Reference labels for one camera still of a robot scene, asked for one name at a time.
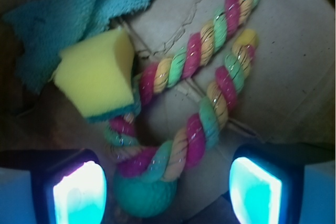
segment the teal cloth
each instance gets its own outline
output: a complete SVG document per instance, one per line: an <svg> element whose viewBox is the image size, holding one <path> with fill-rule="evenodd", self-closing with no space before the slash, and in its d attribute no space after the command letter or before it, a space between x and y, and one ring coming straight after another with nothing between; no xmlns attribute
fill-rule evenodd
<svg viewBox="0 0 336 224"><path fill-rule="evenodd" d="M148 7L150 0L35 0L3 16L25 46L15 74L40 93L57 68L58 52L108 29L109 19Z"/></svg>

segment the rubber ball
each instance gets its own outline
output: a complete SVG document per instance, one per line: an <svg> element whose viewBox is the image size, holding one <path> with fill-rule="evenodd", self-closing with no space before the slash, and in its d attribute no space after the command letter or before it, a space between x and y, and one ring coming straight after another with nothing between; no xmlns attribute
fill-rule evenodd
<svg viewBox="0 0 336 224"><path fill-rule="evenodd" d="M177 188L173 182L142 182L139 178L124 178L114 174L113 192L119 206L130 215L148 218L162 213L172 203Z"/></svg>

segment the sponge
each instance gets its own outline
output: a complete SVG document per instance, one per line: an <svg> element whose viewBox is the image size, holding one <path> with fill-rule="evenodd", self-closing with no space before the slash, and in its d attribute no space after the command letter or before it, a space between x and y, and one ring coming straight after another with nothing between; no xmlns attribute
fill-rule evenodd
<svg viewBox="0 0 336 224"><path fill-rule="evenodd" d="M85 118L134 103L131 71L134 48L122 28L101 33L59 53L55 85Z"/></svg>

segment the dog toy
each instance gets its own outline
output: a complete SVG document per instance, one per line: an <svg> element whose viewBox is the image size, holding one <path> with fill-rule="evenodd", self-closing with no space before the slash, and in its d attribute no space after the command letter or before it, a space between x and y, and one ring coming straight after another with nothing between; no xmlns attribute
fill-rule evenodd
<svg viewBox="0 0 336 224"><path fill-rule="evenodd" d="M259 0L226 0L225 11L218 10L212 22L200 33L193 34L186 49L179 50L173 58L164 58L148 66L137 76L142 105L150 103L154 94L174 86L180 79L191 77L206 65L212 54L223 45L227 35L232 36L238 26L248 18ZM215 81L207 89L207 96L198 113L187 120L174 140L160 147L141 146L135 137L134 118L128 115L109 121L106 139L113 159L118 163L114 180L114 193L120 206L138 217L154 216L171 203L181 172L196 166L205 150L219 141L219 132L225 126L228 113L237 103L237 95L244 86L255 57L258 38L253 30L245 30L234 42L232 51L224 57L224 65L217 68ZM167 190L155 188L166 182ZM143 198L136 198L132 191L141 190ZM170 199L161 204L160 199Z"/></svg>

